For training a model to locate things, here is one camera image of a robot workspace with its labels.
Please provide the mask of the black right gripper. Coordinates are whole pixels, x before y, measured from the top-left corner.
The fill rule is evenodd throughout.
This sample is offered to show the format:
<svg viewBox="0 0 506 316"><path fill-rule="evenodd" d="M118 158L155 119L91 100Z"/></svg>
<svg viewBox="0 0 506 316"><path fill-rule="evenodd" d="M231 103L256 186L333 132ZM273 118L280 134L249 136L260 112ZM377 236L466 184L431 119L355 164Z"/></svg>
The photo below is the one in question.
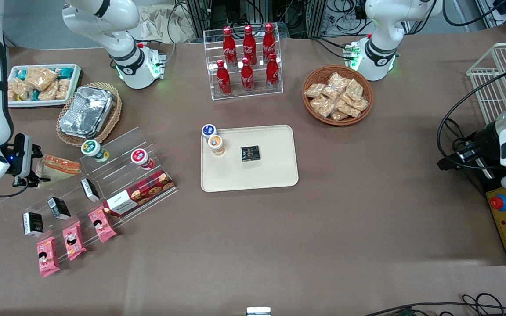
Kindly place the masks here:
<svg viewBox="0 0 506 316"><path fill-rule="evenodd" d="M42 157L43 157L43 154L42 154L41 147L36 144L32 144L30 160L32 160L34 158L42 158ZM50 182L50 181L51 181L50 178L39 177L36 174L31 174L31 180L28 176L27 177L14 176L14 181L12 183L12 186L13 187L30 187L31 183L40 184L40 182Z"/></svg>

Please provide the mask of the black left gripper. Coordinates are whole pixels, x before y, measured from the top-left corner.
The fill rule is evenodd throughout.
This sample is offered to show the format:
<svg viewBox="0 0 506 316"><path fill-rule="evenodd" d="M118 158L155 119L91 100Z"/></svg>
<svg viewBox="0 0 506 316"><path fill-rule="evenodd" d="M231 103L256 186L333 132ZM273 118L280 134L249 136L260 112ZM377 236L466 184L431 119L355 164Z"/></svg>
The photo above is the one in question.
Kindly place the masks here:
<svg viewBox="0 0 506 316"><path fill-rule="evenodd" d="M488 124L467 137L457 138L454 142L454 152L458 163L442 158L437 162L437 167L441 171L462 168L482 168L483 170L501 168L499 136L494 124Z"/></svg>

